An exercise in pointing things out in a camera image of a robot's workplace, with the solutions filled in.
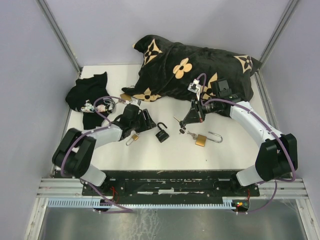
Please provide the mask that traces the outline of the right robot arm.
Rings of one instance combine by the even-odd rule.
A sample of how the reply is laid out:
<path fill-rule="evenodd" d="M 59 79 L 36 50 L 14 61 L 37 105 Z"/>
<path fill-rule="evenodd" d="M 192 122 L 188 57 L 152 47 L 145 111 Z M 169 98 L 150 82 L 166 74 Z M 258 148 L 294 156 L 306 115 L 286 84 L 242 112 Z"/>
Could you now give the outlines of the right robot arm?
<path fill-rule="evenodd" d="M 181 129 L 188 124 L 202 123 L 206 115 L 221 113 L 238 122 L 259 146 L 255 163 L 235 175 L 229 183 L 231 193 L 242 195 L 252 184 L 262 184 L 271 180 L 285 181 L 284 176 L 291 174 L 289 179 L 296 179 L 298 168 L 297 139 L 291 134 L 283 134 L 263 120 L 244 100 L 240 93 L 234 93 L 226 79 L 211 83 L 213 97 L 205 99 L 204 87 L 198 79 L 187 87 L 196 97 L 191 100 L 190 109 L 180 121 Z"/>

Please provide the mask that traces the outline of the black-headed keys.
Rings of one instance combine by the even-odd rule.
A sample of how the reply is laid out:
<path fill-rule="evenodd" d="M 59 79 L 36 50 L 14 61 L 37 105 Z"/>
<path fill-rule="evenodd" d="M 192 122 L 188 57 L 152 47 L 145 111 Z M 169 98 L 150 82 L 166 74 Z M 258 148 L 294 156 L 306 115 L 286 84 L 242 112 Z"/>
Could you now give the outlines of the black-headed keys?
<path fill-rule="evenodd" d="M 180 127 L 179 133 L 185 134 L 187 132 L 185 121 L 178 119 L 176 116 L 174 116 L 173 118 L 179 123 L 179 127 Z"/>

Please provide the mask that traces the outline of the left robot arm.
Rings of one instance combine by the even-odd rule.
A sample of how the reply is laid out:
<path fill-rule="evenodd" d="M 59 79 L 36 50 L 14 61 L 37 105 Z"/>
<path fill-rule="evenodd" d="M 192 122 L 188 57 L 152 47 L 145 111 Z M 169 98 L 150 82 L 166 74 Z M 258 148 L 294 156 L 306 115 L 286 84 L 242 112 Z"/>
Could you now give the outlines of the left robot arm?
<path fill-rule="evenodd" d="M 91 164 L 94 150 L 106 144 L 120 142 L 132 132 L 142 133 L 155 128 L 147 109 L 128 104 L 108 126 L 87 131 L 70 128 L 55 150 L 52 163 L 60 167 L 60 174 L 81 179 L 93 185 L 99 195 L 106 195 L 111 189 L 107 175 Z"/>

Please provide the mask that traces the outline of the black padlock shackle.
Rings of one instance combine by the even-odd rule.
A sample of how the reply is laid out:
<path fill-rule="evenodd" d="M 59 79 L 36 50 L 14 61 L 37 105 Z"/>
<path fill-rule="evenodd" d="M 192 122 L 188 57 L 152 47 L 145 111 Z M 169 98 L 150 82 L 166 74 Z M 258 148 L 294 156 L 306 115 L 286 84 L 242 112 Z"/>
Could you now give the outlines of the black padlock shackle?
<path fill-rule="evenodd" d="M 159 132 L 155 136 L 160 143 L 163 143 L 170 137 L 170 135 L 164 129 L 162 129 L 161 126 L 165 127 L 166 129 L 168 128 L 163 122 L 159 122 L 157 124 Z"/>

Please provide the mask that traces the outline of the small brass padlock long shackle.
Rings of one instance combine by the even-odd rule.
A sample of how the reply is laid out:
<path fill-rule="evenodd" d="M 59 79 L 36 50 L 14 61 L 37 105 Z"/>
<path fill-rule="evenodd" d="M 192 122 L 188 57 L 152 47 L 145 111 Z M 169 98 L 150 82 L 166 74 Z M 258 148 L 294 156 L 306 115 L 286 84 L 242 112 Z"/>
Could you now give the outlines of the small brass padlock long shackle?
<path fill-rule="evenodd" d="M 137 133 L 133 134 L 127 141 L 126 146 L 131 145 L 133 142 L 135 142 L 139 138 L 139 135 Z"/>

